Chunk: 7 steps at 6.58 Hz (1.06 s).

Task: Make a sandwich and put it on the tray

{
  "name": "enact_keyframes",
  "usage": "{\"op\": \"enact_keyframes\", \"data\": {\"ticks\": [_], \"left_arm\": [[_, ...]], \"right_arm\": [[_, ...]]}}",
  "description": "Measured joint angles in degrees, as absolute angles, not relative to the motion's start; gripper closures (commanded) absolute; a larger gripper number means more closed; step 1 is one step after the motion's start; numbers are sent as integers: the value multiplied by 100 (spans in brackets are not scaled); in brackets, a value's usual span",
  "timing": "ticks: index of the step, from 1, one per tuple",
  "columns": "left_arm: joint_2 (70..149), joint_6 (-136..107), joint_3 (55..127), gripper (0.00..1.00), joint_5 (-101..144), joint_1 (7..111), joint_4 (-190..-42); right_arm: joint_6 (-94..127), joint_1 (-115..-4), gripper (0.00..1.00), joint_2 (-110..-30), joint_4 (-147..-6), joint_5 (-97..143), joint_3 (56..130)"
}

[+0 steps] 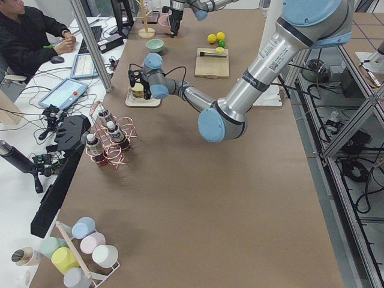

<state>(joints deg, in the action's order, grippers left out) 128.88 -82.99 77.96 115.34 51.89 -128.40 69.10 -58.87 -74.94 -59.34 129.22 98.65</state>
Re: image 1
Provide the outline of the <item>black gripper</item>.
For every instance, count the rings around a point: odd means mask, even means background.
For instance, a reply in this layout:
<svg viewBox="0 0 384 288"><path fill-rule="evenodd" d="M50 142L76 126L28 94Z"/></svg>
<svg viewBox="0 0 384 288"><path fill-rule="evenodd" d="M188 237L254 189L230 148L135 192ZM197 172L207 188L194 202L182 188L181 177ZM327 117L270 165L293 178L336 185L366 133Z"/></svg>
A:
<svg viewBox="0 0 384 288"><path fill-rule="evenodd" d="M143 85L143 92L144 92L144 99L145 100L150 100L152 97L152 93L150 90L150 85L147 80L145 80L143 77L140 78L140 82Z"/></svg>
<svg viewBox="0 0 384 288"><path fill-rule="evenodd" d="M178 35L178 24L180 24L183 17L183 10L171 8L170 20L170 36L174 38Z"/></svg>

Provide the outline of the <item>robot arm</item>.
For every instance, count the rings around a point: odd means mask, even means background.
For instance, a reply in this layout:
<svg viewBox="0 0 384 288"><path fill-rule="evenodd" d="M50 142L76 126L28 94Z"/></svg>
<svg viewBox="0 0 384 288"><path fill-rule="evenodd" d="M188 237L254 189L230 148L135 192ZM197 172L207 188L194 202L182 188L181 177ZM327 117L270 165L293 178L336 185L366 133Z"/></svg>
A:
<svg viewBox="0 0 384 288"><path fill-rule="evenodd" d="M178 35L180 24L184 15L184 9L190 8L194 13L196 19L198 21L204 20L208 13L219 10L223 8L227 4L236 2L236 0L208 0L208 1L200 1L200 0L175 0L170 1L169 6L163 7L163 12L171 11L169 15L169 23L170 23L170 36L174 38Z"/></svg>
<svg viewBox="0 0 384 288"><path fill-rule="evenodd" d="M353 13L353 1L283 1L274 34L224 98L214 100L184 80L167 78L156 53L146 56L141 75L154 98L177 95L199 111L206 141L237 139L247 130L245 114L299 51L350 40Z"/></svg>

